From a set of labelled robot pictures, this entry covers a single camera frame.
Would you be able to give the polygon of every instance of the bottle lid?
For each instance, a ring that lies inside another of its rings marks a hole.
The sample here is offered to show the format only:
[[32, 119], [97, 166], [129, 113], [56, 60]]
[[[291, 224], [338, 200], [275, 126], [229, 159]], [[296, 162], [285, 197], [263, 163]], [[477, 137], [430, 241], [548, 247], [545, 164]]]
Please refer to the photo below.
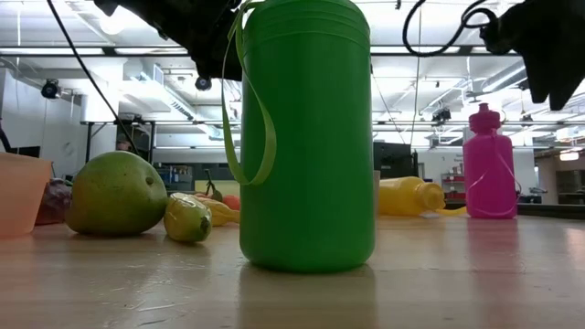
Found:
[[420, 205], [428, 210], [445, 208], [445, 195], [442, 188], [434, 183], [422, 183], [417, 188]]
[[490, 111], [487, 103], [480, 104], [479, 112], [469, 117], [469, 127], [474, 133], [496, 130], [501, 126], [500, 113]]

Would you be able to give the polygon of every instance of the pink water bottle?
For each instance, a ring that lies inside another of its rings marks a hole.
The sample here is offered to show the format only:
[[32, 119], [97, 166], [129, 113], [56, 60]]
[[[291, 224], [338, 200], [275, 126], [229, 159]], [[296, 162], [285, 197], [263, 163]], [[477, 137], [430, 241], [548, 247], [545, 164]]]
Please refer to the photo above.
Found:
[[512, 141], [497, 134], [500, 113], [487, 104], [469, 117], [475, 136], [463, 145], [467, 212], [472, 218], [514, 218], [516, 185]]

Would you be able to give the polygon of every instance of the pink bottle cap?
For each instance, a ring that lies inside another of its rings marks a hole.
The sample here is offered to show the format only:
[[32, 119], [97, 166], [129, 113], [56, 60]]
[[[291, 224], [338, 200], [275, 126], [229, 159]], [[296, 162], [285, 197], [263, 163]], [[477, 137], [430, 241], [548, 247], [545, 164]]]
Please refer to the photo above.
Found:
[[469, 117], [469, 127], [474, 133], [497, 130], [501, 126], [500, 113], [490, 111], [487, 103], [479, 104], [479, 112]]

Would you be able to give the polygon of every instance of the green strap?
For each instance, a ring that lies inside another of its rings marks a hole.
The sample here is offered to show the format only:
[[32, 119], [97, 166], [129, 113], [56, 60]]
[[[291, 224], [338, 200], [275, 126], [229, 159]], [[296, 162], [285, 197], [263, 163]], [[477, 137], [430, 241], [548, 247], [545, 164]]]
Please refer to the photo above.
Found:
[[[244, 13], [248, 9], [252, 9], [257, 6], [259, 3], [251, 3], [251, 0], [246, 0], [242, 4], [239, 9], [238, 15], [231, 26], [231, 29], [228, 33], [228, 48], [226, 49], [226, 55], [223, 58], [223, 69], [221, 71], [221, 110], [222, 110], [222, 117], [223, 117], [223, 135], [224, 135], [224, 144], [226, 148], [226, 156], [228, 157], [228, 165], [229, 170], [234, 175], [236, 181], [242, 185], [260, 185], [266, 181], [268, 175], [271, 173], [272, 167], [274, 165], [274, 158], [276, 157], [276, 132], [274, 131], [274, 123], [272, 122], [272, 118], [268, 111], [266, 110], [266, 106], [262, 102], [258, 92], [252, 85], [252, 81], [250, 80], [250, 76], [248, 71], [246, 70], [246, 66], [244, 65], [244, 56], [243, 56], [243, 41], [242, 41], [242, 18]], [[252, 178], [252, 180], [248, 180], [244, 175], [244, 171], [238, 164], [238, 157], [236, 156], [236, 151], [234, 149], [234, 142], [231, 138], [231, 129], [229, 127], [229, 117], [228, 111], [226, 110], [226, 99], [224, 94], [224, 86], [223, 81], [225, 77], [226, 71], [226, 60], [228, 58], [229, 46], [231, 45], [231, 40], [236, 36], [236, 50], [238, 52], [238, 60], [239, 64], [242, 67], [243, 77], [248, 79], [248, 83], [250, 88], [254, 92], [254, 96], [256, 100], [258, 100], [258, 104], [260, 105], [260, 110], [262, 112], [262, 119], [264, 120], [264, 133], [265, 133], [265, 141], [264, 141], [264, 155], [262, 156], [262, 162], [260, 164], [260, 168], [258, 172]]]

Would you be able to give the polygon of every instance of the desk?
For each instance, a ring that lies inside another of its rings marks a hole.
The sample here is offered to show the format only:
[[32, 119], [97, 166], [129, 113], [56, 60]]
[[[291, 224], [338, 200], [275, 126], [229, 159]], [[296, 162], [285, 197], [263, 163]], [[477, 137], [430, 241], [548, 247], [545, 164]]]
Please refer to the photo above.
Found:
[[256, 269], [238, 227], [199, 246], [157, 227], [89, 239], [64, 226], [0, 241], [3, 328], [582, 328], [585, 222], [388, 219], [367, 266]]

